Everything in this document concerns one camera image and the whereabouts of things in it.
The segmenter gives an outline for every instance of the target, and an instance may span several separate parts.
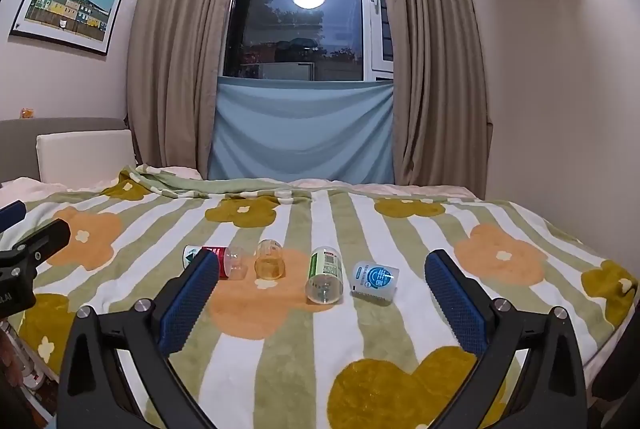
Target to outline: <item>painting of houses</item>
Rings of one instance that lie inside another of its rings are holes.
[[[11,34],[106,54],[120,0],[23,0]]]

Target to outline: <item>floral blanket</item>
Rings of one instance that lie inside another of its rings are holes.
[[[218,283],[185,348],[170,358],[220,429],[428,426],[475,359],[424,282],[431,250],[447,250],[491,297],[521,310],[562,305],[585,363],[621,325],[638,289],[616,263],[511,202],[195,181],[141,166],[100,193],[53,194],[28,210],[2,234],[0,250],[52,218],[72,232],[39,268],[36,306],[11,319],[55,372],[74,312],[86,303],[120,311],[155,297],[183,271],[185,246],[253,253],[264,238],[283,245],[285,276],[256,279],[250,256],[245,279]],[[339,250],[345,276],[359,260],[399,268],[393,303],[348,293],[335,305],[308,303],[309,255],[321,245]],[[521,364],[514,359],[485,425],[500,416]],[[123,366],[146,418],[161,425],[130,357]]]

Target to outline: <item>window pane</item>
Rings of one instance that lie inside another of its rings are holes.
[[[226,76],[363,79],[362,0],[234,0],[227,38]]]
[[[391,42],[389,17],[386,14],[386,0],[380,0],[380,16],[382,16],[382,59],[384,61],[393,61],[394,46]]]

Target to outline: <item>wall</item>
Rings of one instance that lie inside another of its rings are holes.
[[[474,0],[494,121],[487,196],[640,275],[640,0]]]
[[[0,120],[17,119],[21,108],[34,108],[37,117],[123,118],[136,0],[120,3],[106,57],[8,37],[21,1],[0,1]]]

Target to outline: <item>curtain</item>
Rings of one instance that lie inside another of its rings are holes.
[[[230,0],[138,0],[127,63],[127,111],[142,160],[197,168],[211,145]]]
[[[393,183],[391,82],[220,77],[209,180]]]
[[[483,197],[488,127],[471,0],[386,0],[394,47],[396,183],[465,186]]]

